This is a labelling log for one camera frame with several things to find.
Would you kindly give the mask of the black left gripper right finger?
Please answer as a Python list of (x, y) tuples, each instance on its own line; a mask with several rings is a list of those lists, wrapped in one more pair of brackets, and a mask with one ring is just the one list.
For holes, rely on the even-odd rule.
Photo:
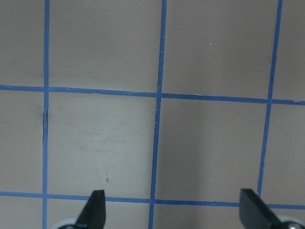
[(249, 188), (240, 190), (239, 219), (245, 229), (278, 229), (280, 219)]

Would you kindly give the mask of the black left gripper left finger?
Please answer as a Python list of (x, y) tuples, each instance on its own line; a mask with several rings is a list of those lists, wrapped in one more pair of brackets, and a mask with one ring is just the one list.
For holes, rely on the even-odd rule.
[(106, 222), (104, 190), (94, 190), (75, 222), (77, 229), (103, 229)]

